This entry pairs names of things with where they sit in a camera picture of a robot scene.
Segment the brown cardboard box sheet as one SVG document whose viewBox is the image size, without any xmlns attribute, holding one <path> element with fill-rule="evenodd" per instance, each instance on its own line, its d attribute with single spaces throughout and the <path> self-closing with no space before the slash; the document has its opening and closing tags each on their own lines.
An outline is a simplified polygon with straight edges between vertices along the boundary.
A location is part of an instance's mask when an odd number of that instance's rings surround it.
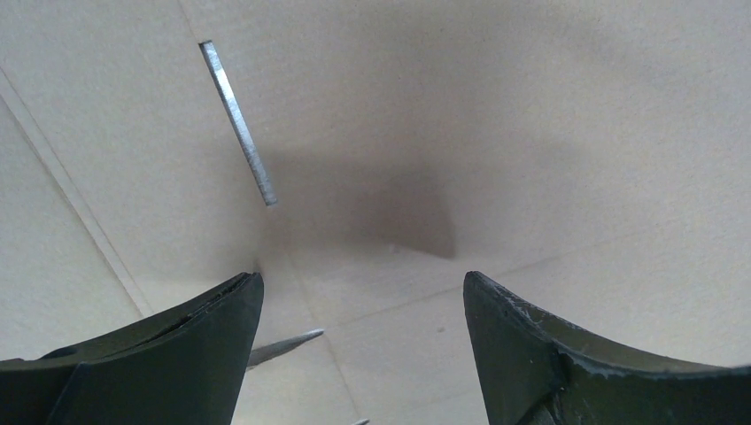
<svg viewBox="0 0 751 425">
<path fill-rule="evenodd" d="M 484 424 L 461 286 L 750 361 L 747 1 L 4 1 L 1 356 L 243 271 L 236 424 Z"/>
</svg>

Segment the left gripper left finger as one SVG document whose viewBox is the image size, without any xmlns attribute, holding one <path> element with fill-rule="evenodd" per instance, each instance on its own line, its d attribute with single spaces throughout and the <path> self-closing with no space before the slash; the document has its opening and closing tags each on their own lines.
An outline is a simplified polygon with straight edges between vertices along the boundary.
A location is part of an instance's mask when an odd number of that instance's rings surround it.
<svg viewBox="0 0 751 425">
<path fill-rule="evenodd" d="M 4 424 L 229 424 L 264 282 L 241 273 L 161 313 L 40 359 L 1 364 Z"/>
</svg>

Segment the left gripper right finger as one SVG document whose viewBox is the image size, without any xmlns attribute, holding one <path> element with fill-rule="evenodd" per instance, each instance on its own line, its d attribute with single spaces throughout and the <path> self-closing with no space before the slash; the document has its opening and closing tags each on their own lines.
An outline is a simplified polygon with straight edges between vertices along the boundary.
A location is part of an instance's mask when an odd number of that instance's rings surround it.
<svg viewBox="0 0 751 425">
<path fill-rule="evenodd" d="M 463 302 L 491 424 L 747 424 L 749 367 L 641 351 L 469 272 Z"/>
</svg>

